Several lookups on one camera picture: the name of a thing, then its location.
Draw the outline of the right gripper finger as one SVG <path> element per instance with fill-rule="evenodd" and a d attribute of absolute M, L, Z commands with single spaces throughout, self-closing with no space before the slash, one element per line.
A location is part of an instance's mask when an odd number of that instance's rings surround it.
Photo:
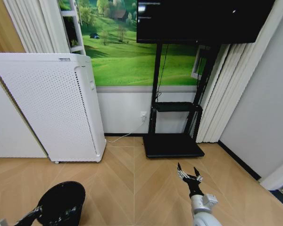
<path fill-rule="evenodd" d="M 180 163 L 177 163 L 177 174 L 182 180 L 189 178 L 189 176 L 184 171 L 182 171 Z"/>
<path fill-rule="evenodd" d="M 201 182 L 203 177 L 200 175 L 200 172 L 194 167 L 195 177 L 198 182 Z"/>

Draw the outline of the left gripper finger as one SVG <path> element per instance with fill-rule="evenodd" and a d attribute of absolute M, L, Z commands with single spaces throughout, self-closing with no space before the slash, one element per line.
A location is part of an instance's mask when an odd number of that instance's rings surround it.
<path fill-rule="evenodd" d="M 61 217 L 75 217 L 77 215 L 78 208 L 76 206 L 69 208 L 62 212 Z"/>
<path fill-rule="evenodd" d="M 47 226 L 61 226 L 64 223 L 64 219 L 62 217 L 58 217 L 57 219 L 50 219 L 46 225 Z"/>

